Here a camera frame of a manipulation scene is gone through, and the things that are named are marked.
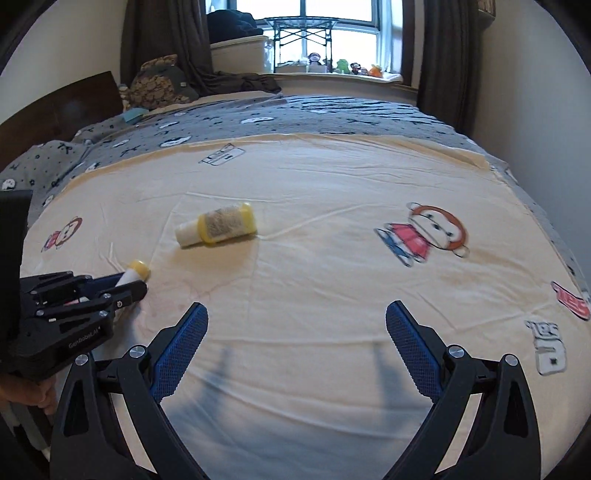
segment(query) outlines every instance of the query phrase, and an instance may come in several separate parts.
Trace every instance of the bedsheet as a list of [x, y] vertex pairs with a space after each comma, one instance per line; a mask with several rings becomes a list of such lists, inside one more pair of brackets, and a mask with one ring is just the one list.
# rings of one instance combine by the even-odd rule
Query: bedsheet
[[30, 188], [33, 202], [29, 224], [68, 185], [84, 172], [126, 158], [188, 142], [247, 137], [265, 133], [402, 135], [431, 140], [486, 155], [492, 169], [511, 186], [536, 216], [560, 253], [582, 296], [591, 300], [579, 265], [543, 209], [513, 178], [507, 164], [452, 127], [411, 105], [346, 97], [290, 96], [248, 92], [247, 98], [198, 105], [170, 106], [150, 112], [130, 125], [122, 117], [83, 128], [71, 142], [52, 141], [32, 147], [0, 173], [0, 187]]
[[[257, 236], [178, 247], [176, 225], [239, 200]], [[519, 357], [544, 473], [590, 413], [584, 302], [483, 155], [307, 134], [157, 150], [74, 179], [30, 229], [22, 274], [106, 275], [133, 258], [150, 263], [150, 290], [96, 354], [146, 344], [193, 301], [206, 305], [209, 331], [163, 408], [213, 479], [381, 478], [430, 408], [385, 330], [396, 299], [473, 356]]]

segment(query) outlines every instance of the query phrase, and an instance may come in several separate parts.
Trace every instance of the patterned pillow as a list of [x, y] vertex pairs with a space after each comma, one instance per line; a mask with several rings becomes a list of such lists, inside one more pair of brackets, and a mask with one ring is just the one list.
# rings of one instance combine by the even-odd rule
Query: patterned pillow
[[198, 100], [199, 94], [189, 86], [176, 61], [176, 55], [167, 55], [144, 63], [129, 87], [130, 106], [153, 110]]

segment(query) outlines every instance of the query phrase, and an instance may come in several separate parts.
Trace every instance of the cream bedsheet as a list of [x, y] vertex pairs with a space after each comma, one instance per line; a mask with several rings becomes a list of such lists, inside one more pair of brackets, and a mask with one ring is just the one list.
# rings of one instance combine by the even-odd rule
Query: cream bedsheet
[[[382, 478], [431, 405], [385, 329], [397, 299], [472, 356], [518, 355], [549, 472], [591, 410], [590, 327], [572, 301], [557, 301], [557, 285], [580, 293], [484, 157], [398, 137], [264, 135], [216, 154], [226, 143], [181, 145], [76, 178], [30, 229], [22, 266], [22, 275], [99, 276], [134, 258], [150, 263], [146, 298], [100, 358], [149, 343], [193, 301], [207, 307], [209, 331], [162, 403], [206, 473]], [[179, 223], [243, 200], [258, 236], [178, 247]], [[404, 254], [374, 229], [398, 235]], [[536, 352], [535, 336], [556, 354]], [[477, 406], [442, 468], [457, 459]], [[149, 466], [122, 417], [136, 460]]]

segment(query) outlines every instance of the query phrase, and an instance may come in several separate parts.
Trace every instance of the white storage bin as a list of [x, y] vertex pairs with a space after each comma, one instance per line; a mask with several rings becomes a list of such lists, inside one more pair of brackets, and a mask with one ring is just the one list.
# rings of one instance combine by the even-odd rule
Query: white storage bin
[[273, 73], [273, 41], [264, 35], [212, 43], [214, 72]]
[[308, 65], [290, 64], [278, 65], [275, 69], [276, 73], [306, 73], [308, 71]]
[[309, 73], [328, 73], [328, 67], [326, 65], [308, 65]]

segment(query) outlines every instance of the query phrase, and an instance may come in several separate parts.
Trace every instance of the metal rack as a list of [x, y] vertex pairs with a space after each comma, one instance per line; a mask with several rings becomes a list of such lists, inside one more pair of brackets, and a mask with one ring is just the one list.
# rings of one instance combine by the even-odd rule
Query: metal rack
[[324, 58], [329, 60], [328, 71], [332, 72], [332, 29], [338, 23], [338, 18], [332, 17], [271, 17], [265, 21], [274, 31], [273, 35], [273, 72], [277, 69], [277, 47], [279, 49], [297, 40], [305, 38], [324, 47]]

